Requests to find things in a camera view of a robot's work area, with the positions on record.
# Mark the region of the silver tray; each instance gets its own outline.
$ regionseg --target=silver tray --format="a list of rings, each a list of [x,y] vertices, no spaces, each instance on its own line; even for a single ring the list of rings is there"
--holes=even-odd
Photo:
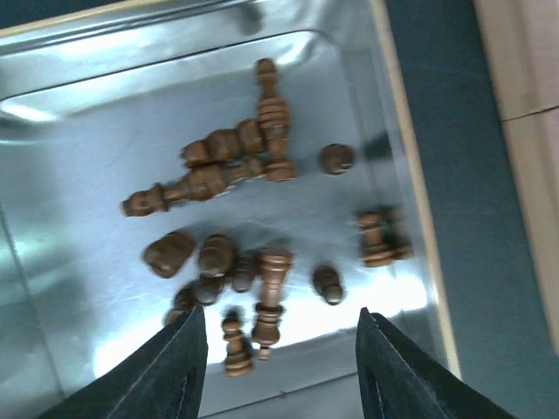
[[[233,417],[251,403],[355,378],[354,331],[363,306],[445,363],[369,3],[199,3],[133,7],[0,39],[0,315],[18,319],[2,326],[0,375],[9,377],[11,392],[0,391],[0,402],[6,395],[14,417],[82,388],[160,330],[174,294],[197,277],[196,264],[160,280],[140,254],[185,227],[199,243],[222,231],[242,249],[281,243],[295,255],[281,339],[254,373],[224,376],[220,323],[239,306],[250,335],[259,287],[229,290],[205,309],[209,355],[200,416]],[[205,203],[125,218],[119,204],[132,192],[184,174],[182,147],[255,116],[253,67],[264,57],[279,67],[279,92],[292,114],[289,154],[300,177],[260,179]],[[345,175],[324,175],[317,155],[335,142],[356,150],[356,165]],[[355,214],[379,206],[403,209],[415,256],[366,269]],[[325,304],[309,283],[325,261],[343,276],[347,297],[338,306]],[[358,390],[348,382],[354,404]],[[345,408],[358,417],[360,406],[351,403]]]

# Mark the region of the chess piece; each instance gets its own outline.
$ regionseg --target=chess piece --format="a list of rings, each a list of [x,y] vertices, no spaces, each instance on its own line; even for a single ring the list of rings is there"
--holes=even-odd
[[[278,72],[273,61],[263,58],[256,64],[256,73],[262,87],[257,121],[270,159],[266,164],[266,179],[270,182],[289,181],[297,174],[287,157],[289,109],[286,100],[279,97],[275,90]]]
[[[224,361],[225,375],[240,377],[252,371],[252,355],[250,349],[245,347],[243,334],[240,331],[241,323],[238,319],[225,318],[221,324],[224,331],[224,340],[227,343],[227,357]]]
[[[183,148],[181,156],[187,168],[195,168],[263,151],[264,142],[256,121],[243,120],[234,129],[218,129],[205,139],[192,142]]]
[[[341,175],[353,167],[355,152],[343,144],[330,144],[322,149],[319,163],[322,171],[330,175]]]
[[[405,232],[402,210],[399,208],[391,209],[387,215],[387,222],[390,231],[390,247],[394,251],[394,259],[410,258],[413,255],[413,246]]]
[[[252,340],[260,344],[259,358],[270,359],[270,346],[280,340],[278,324],[283,313],[280,305],[286,275],[293,266],[293,255],[288,251],[266,249],[260,253],[262,294],[255,309],[258,313]]]
[[[313,286],[331,306],[342,302],[343,289],[340,274],[333,267],[323,264],[316,268],[313,273]]]
[[[183,267],[195,247],[193,237],[181,231],[173,231],[150,244],[142,258],[156,275],[171,278]]]
[[[394,251],[384,241],[383,218],[378,212],[361,214],[357,223],[362,232],[362,261],[368,268],[377,268],[394,261]]]
[[[198,255],[198,266],[205,277],[221,277],[235,261],[237,246],[225,234],[212,234],[206,238]]]
[[[227,272],[227,278],[231,281],[231,288],[236,292],[250,290],[256,278],[254,255],[251,253],[238,255],[233,267]]]
[[[262,161],[257,156],[235,166],[211,164],[193,168],[176,183],[156,183],[151,189],[135,192],[121,206],[126,216],[148,216],[155,211],[169,211],[169,206],[179,201],[207,201],[240,181],[262,174]]]
[[[200,275],[194,283],[194,295],[201,306],[211,306],[217,301],[225,288],[225,277],[206,277]]]
[[[170,325],[181,314],[192,310],[198,305],[198,301],[194,295],[194,291],[190,285],[186,285],[177,293],[173,301],[173,308],[169,310],[163,321],[165,326]]]

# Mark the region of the metal tray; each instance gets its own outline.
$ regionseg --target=metal tray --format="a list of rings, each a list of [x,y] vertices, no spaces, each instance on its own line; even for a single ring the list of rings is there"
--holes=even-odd
[[[55,26],[0,41],[0,310],[21,320],[2,326],[10,361],[0,363],[0,374],[11,395],[14,386],[24,388],[6,398],[14,417],[85,386],[162,327],[173,295],[196,278],[195,263],[160,280],[140,254],[184,227],[199,242],[224,231],[242,249],[281,243],[295,255],[281,339],[254,373],[224,376],[220,323],[240,306],[250,335],[259,288],[227,291],[205,309],[210,348],[200,416],[354,374],[363,306],[445,362],[369,3],[350,3],[212,2],[193,10],[169,2],[169,13],[160,9],[149,20],[132,8],[128,24],[121,18],[115,25],[107,14],[87,31]],[[255,115],[253,67],[264,57],[279,67],[293,118],[289,154],[300,177],[260,179],[206,203],[125,218],[119,203],[129,194],[184,174],[182,147]],[[345,175],[318,167],[321,148],[334,142],[358,153]],[[366,269],[355,214],[381,205],[403,208],[415,256]],[[309,283],[324,261],[343,276],[347,298],[338,306],[325,304]],[[25,388],[30,369],[38,384]]]

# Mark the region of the wooden chess piece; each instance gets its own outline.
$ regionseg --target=wooden chess piece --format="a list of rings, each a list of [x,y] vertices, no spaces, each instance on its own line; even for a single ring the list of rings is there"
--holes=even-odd
[[[228,342],[227,357],[224,361],[225,375],[240,377],[250,373],[252,371],[252,354],[243,342],[240,321],[234,318],[225,318],[221,328],[224,331],[224,340]]]
[[[341,175],[353,167],[355,152],[343,144],[330,144],[322,149],[319,163],[322,171],[329,175]]]
[[[194,283],[193,287],[194,295],[200,306],[211,306],[215,304],[225,288],[225,276],[206,277],[200,275],[200,278]]]
[[[238,255],[233,267],[227,272],[227,278],[231,281],[231,288],[236,292],[250,290],[256,278],[254,255],[251,253]]]
[[[183,267],[196,247],[196,240],[187,233],[173,231],[150,244],[142,258],[161,278],[171,278]]]
[[[256,73],[262,87],[257,121],[270,158],[266,164],[266,179],[270,182],[288,181],[294,179],[297,174],[287,156],[290,118],[286,100],[276,93],[278,71],[273,61],[263,58],[256,64]]]
[[[390,247],[394,251],[394,259],[403,260],[411,258],[413,246],[405,232],[402,210],[399,208],[391,209],[387,215],[387,222],[390,230]]]
[[[198,301],[194,295],[194,290],[191,285],[188,284],[181,289],[175,296],[173,301],[173,307],[169,310],[165,316],[163,324],[165,326],[170,325],[175,321],[181,314],[192,310],[194,307],[198,306]]]
[[[384,241],[383,217],[378,212],[361,214],[357,223],[362,232],[362,261],[368,268],[377,268],[394,261],[394,251]]]
[[[132,194],[121,205],[126,216],[148,216],[155,211],[169,211],[179,201],[207,201],[223,194],[234,184],[263,175],[262,161],[251,156],[238,165],[211,164],[193,168],[183,179]]]
[[[202,244],[198,254],[198,266],[205,277],[221,277],[233,266],[237,246],[225,234],[212,234]]]
[[[255,120],[243,120],[233,129],[218,129],[205,139],[194,141],[181,153],[187,168],[226,162],[241,155],[264,151],[264,142]]]
[[[340,274],[332,266],[323,264],[314,270],[313,286],[331,306],[336,306],[342,302],[343,289]]]
[[[259,359],[270,359],[270,346],[280,340],[278,324],[283,313],[280,305],[286,275],[293,267],[293,255],[288,251],[266,249],[260,253],[262,294],[255,309],[258,313],[252,329],[252,340],[260,344]]]

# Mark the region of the brown chess piece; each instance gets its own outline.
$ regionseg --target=brown chess piece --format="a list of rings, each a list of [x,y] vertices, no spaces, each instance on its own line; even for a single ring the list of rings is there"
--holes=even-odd
[[[252,329],[252,340],[260,344],[259,358],[270,359],[270,346],[280,340],[278,324],[283,313],[280,305],[286,275],[293,266],[293,255],[288,251],[266,249],[260,253],[262,294],[255,309],[258,313]]]
[[[173,301],[173,308],[169,310],[163,321],[165,326],[170,325],[181,314],[186,311],[192,310],[198,306],[198,301],[194,295],[194,290],[190,284],[186,285],[177,293]]]
[[[121,205],[126,216],[148,216],[155,211],[169,211],[179,201],[207,201],[223,194],[235,183],[263,175],[262,161],[251,156],[238,165],[211,164],[193,168],[183,179],[132,194]]]
[[[256,73],[262,86],[257,121],[264,135],[270,159],[266,164],[266,179],[270,182],[288,181],[294,179],[297,174],[287,157],[290,118],[286,100],[276,93],[278,71],[273,61],[263,58],[256,64]]]
[[[394,261],[394,251],[384,241],[383,217],[378,212],[361,214],[357,223],[362,232],[362,261],[368,268],[377,268]]]
[[[202,244],[198,266],[205,277],[221,277],[233,266],[237,246],[225,234],[212,234]]]
[[[250,290],[256,278],[254,255],[251,253],[238,255],[233,267],[227,272],[227,278],[231,281],[231,288],[236,292]]]
[[[243,120],[234,129],[218,129],[203,140],[194,141],[181,153],[187,168],[235,160],[241,155],[264,151],[264,142],[255,120]]]
[[[200,306],[211,306],[215,304],[225,288],[225,276],[206,277],[200,275],[200,278],[194,283],[193,287],[194,295]]]
[[[331,306],[336,306],[342,302],[343,289],[340,274],[332,266],[323,264],[314,270],[313,286]]]
[[[245,347],[243,334],[240,331],[241,323],[238,319],[225,318],[221,324],[224,331],[224,340],[227,343],[227,357],[224,361],[225,375],[240,377],[252,371],[252,355],[250,349]]]
[[[353,167],[355,152],[343,144],[330,144],[322,149],[319,163],[322,171],[330,175],[341,175]]]
[[[402,209],[391,209],[388,212],[387,221],[390,230],[390,247],[394,251],[394,259],[411,258],[413,256],[413,246],[405,232]]]
[[[142,258],[156,275],[171,278],[183,267],[195,247],[193,237],[181,231],[173,231],[150,244]]]

